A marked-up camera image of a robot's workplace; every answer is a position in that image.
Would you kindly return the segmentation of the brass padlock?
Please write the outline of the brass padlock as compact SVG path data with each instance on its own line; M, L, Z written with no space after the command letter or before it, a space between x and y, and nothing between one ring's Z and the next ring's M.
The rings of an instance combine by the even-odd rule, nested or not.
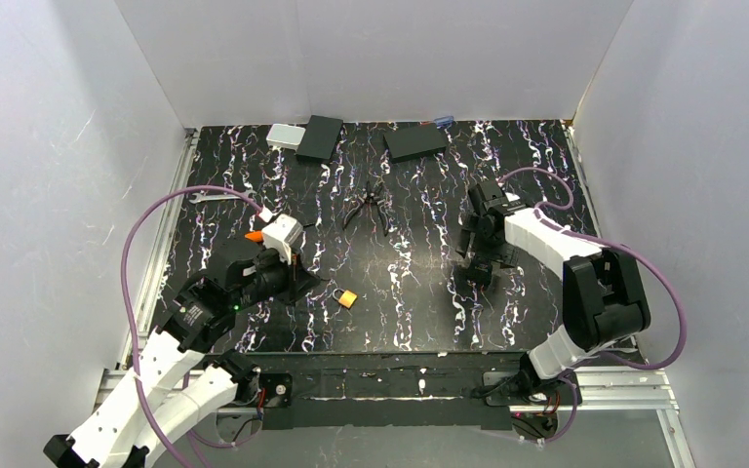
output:
M357 301L358 295L349 290L335 289L332 292L332 299L334 299L343 308L351 309L354 303Z

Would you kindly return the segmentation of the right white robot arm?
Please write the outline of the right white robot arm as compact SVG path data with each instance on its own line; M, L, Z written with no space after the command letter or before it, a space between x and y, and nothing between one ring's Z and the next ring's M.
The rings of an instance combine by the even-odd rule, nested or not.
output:
M495 269L513 267L524 252L555 273L562 284L562 322L524 354L517 371L472 390L476 399L524 399L548 394L572 367L609 345L650 326L650 311L636 260L596 242L545 225L535 208L505 194L493 181L468 191L472 212L456 251L467 259L465 278L479 288Z

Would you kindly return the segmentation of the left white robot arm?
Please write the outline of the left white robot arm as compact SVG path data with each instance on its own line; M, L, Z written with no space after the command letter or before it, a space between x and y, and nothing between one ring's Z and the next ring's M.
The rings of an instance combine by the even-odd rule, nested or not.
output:
M171 392L235 326L235 316L270 298L294 303L319 284L297 249L280 253L248 240L191 275L155 325L133 365L102 404L69 434L43 448L57 467L150 467L196 423L260 394L261 368L238 351L212 359L178 394Z

